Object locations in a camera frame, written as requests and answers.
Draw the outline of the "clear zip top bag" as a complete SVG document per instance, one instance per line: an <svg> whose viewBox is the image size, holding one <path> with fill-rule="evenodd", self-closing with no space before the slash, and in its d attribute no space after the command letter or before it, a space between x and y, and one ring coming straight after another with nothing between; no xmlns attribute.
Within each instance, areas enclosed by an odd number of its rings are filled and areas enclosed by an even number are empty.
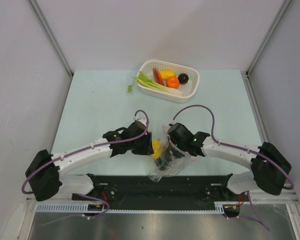
<svg viewBox="0 0 300 240"><path fill-rule="evenodd" d="M154 139L154 140L160 140L161 142L164 143L165 145L164 151L166 150L167 147L167 137L169 137L168 129L169 129L168 126L162 125L162 132L163 132L162 137ZM158 183L162 178L177 176L182 170L184 170L186 167L191 165L196 159L197 159L196 156L191 156L189 154L188 157L183 157L181 159L175 159L171 161L166 170L160 171L156 166L155 159L151 158L150 156L150 160L147 164L149 170L148 177L153 182Z"/></svg>

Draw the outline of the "orange fake orange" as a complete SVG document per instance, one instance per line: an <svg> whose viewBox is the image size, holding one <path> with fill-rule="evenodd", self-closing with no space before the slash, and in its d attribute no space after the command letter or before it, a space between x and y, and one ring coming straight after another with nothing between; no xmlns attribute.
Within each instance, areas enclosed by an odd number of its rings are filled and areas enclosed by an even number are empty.
<svg viewBox="0 0 300 240"><path fill-rule="evenodd" d="M180 82L177 77L170 77L166 80L166 86L168 88L177 89L180 85Z"/></svg>

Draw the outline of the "dark purple fake plum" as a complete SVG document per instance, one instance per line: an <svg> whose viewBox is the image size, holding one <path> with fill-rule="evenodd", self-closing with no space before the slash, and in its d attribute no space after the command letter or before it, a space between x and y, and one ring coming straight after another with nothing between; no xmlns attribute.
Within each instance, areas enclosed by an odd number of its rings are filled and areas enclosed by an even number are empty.
<svg viewBox="0 0 300 240"><path fill-rule="evenodd" d="M189 76L186 73L181 73L178 76L178 80L181 85L187 84L189 81Z"/></svg>

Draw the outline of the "fake watermelon slice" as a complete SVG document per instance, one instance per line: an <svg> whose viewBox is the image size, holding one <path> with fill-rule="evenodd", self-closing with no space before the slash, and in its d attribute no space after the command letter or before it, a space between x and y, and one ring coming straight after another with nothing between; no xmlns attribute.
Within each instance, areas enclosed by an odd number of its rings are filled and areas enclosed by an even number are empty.
<svg viewBox="0 0 300 240"><path fill-rule="evenodd" d="M158 84L164 86L165 83L164 83L164 80L163 80L163 78L162 78L162 76L161 76L161 74L160 74L160 71L159 71L156 67L154 67L154 68L152 69L152 72L153 72L154 80L155 80Z"/></svg>

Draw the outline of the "fake green lettuce leaf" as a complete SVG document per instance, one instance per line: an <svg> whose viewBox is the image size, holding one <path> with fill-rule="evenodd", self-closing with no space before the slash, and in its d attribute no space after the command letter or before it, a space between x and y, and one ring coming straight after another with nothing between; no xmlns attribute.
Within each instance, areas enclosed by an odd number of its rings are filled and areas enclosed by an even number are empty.
<svg viewBox="0 0 300 240"><path fill-rule="evenodd" d="M163 92L163 93L167 93L167 94L172 94L172 95L176 95L179 97L183 96L182 91L175 89L175 88L171 88L171 87L167 87L165 85L161 85L157 82L155 82L154 80L152 80L150 77L148 77L144 72L139 71L137 76L133 76L133 79L135 79L135 83L128 85L127 87L127 92L131 93L133 91L133 87L135 85L141 85L142 87L146 87L148 89L151 90L156 90L159 92Z"/></svg>

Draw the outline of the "yellow fake lemon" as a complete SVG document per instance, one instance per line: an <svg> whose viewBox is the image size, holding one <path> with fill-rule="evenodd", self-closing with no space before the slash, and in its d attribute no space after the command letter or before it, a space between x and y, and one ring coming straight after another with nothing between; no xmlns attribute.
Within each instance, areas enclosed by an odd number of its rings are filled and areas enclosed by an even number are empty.
<svg viewBox="0 0 300 240"><path fill-rule="evenodd" d="M164 81L166 81L169 78L176 77L175 72L169 69L160 70L159 74Z"/></svg>

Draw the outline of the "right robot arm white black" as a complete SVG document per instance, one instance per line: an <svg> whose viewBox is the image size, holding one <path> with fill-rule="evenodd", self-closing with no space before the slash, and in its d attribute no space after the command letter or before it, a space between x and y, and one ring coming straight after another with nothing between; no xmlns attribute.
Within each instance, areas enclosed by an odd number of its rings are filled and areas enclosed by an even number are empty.
<svg viewBox="0 0 300 240"><path fill-rule="evenodd" d="M226 177L220 188L221 196L232 201L238 194L260 189L267 194L279 196L292 166L280 151L269 142L261 146L231 146L214 140L206 132L192 134L183 124L170 124L167 130L172 146L190 156L218 158L238 164L249 171Z"/></svg>

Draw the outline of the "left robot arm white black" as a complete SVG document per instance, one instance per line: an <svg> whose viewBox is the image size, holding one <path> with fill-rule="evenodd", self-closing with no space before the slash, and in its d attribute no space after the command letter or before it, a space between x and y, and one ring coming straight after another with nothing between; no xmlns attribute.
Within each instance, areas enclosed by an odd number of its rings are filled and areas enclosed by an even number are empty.
<svg viewBox="0 0 300 240"><path fill-rule="evenodd" d="M100 196L101 188L88 174L70 175L77 168L92 162L124 155L153 154L152 134L146 118L135 119L129 127L108 131L101 138L72 151L53 155L46 149L39 151L25 172L30 193L43 202L58 193L85 195L90 200Z"/></svg>

